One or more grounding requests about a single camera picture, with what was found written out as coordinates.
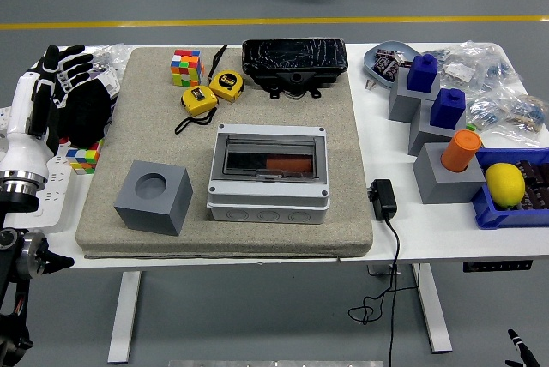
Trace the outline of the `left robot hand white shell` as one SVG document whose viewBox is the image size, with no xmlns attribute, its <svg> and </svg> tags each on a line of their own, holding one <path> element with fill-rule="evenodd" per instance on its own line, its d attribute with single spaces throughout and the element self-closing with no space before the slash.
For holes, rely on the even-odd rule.
<svg viewBox="0 0 549 367">
<path fill-rule="evenodd" d="M 84 45 L 51 45 L 20 76 L 9 114 L 2 179 L 17 177 L 45 184 L 47 163 L 58 148 L 56 101 L 63 92 L 58 76 L 66 75 L 73 87 L 87 81 L 93 56 L 84 51 Z"/>
</svg>

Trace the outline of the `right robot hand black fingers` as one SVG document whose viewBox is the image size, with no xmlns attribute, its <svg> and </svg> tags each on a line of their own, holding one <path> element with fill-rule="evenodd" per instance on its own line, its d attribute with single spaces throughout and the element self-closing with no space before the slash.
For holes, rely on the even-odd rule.
<svg viewBox="0 0 549 367">
<path fill-rule="evenodd" d="M 521 362 L 506 360 L 505 364 L 510 367 L 540 367 L 540 363 L 537 361 L 531 350 L 524 344 L 519 334 L 514 329 L 509 329 L 508 335 L 514 347 L 520 354 Z"/>
</svg>

